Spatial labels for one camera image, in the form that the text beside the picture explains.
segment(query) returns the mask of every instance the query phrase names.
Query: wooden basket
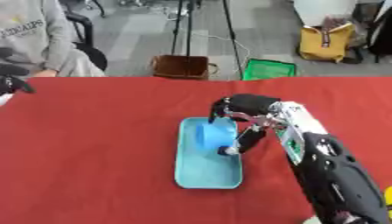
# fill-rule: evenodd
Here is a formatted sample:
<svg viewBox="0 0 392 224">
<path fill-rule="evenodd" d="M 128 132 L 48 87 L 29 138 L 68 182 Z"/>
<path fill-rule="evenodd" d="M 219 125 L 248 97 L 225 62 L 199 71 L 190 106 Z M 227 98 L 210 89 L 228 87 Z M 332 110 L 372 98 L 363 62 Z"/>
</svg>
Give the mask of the wooden basket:
<svg viewBox="0 0 392 224">
<path fill-rule="evenodd" d="M 173 79 L 208 80 L 208 57 L 161 55 L 151 62 L 154 76 Z"/>
</svg>

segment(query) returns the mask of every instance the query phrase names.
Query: person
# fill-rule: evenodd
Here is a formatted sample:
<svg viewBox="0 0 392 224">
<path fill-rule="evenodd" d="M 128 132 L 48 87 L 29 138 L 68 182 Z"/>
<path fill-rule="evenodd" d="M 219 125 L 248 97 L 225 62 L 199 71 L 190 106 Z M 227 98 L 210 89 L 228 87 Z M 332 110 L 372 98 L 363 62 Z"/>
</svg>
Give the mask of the person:
<svg viewBox="0 0 392 224">
<path fill-rule="evenodd" d="M 0 63 L 26 68 L 31 76 L 104 76 L 75 49 L 59 0 L 0 0 L 0 47 L 13 50 Z"/>
</svg>

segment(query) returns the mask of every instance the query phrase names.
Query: red tablecloth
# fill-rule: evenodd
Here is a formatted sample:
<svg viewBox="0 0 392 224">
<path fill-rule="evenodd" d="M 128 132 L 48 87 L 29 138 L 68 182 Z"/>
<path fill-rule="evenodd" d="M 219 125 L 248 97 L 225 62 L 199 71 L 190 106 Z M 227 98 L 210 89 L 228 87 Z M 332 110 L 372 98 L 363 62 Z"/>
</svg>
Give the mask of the red tablecloth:
<svg viewBox="0 0 392 224">
<path fill-rule="evenodd" d="M 312 214 L 269 135 L 243 158 L 234 190 L 186 190 L 173 178 L 179 123 L 225 95 L 301 102 L 392 185 L 391 78 L 203 82 L 37 78 L 0 108 L 0 223 L 299 223 Z"/>
</svg>

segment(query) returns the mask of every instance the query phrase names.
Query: floor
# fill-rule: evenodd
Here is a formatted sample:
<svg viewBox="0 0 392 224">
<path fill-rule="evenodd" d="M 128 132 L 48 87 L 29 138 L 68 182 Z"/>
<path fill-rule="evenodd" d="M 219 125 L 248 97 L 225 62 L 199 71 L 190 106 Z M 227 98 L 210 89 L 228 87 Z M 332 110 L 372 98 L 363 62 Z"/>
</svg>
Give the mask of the floor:
<svg viewBox="0 0 392 224">
<path fill-rule="evenodd" d="M 247 58 L 281 60 L 296 63 L 301 76 L 387 76 L 392 74 L 392 59 L 380 64 L 365 53 L 360 65 L 333 64 L 300 59 L 298 45 L 301 22 L 289 0 L 228 0 L 241 60 Z M 176 9 L 177 1 L 154 1 L 151 7 L 120 7 L 116 0 L 101 0 L 108 16 L 99 17 L 97 9 L 81 9 L 94 23 L 95 45 L 106 53 L 110 76 L 150 76 L 151 59 L 168 54 L 172 47 L 174 21 L 165 13 Z M 186 27 L 187 18 L 181 26 Z M 185 52 L 184 30 L 179 35 L 177 53 Z M 238 80 L 233 46 L 228 39 L 227 21 L 221 0 L 204 0 L 194 12 L 192 55 L 208 56 L 220 71 L 211 80 Z"/>
</svg>

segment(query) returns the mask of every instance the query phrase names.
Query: light blue tray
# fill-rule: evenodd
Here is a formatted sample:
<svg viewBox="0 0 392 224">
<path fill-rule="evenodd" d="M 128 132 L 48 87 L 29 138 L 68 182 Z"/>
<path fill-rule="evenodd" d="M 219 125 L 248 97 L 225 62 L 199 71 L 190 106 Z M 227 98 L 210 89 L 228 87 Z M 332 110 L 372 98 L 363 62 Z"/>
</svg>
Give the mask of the light blue tray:
<svg viewBox="0 0 392 224">
<path fill-rule="evenodd" d="M 242 182 L 241 156 L 224 157 L 204 153 L 196 143 L 196 127 L 208 118 L 185 119 L 179 130 L 175 179 L 184 188 L 234 189 Z M 237 129 L 235 122 L 219 118 L 214 125 Z"/>
</svg>

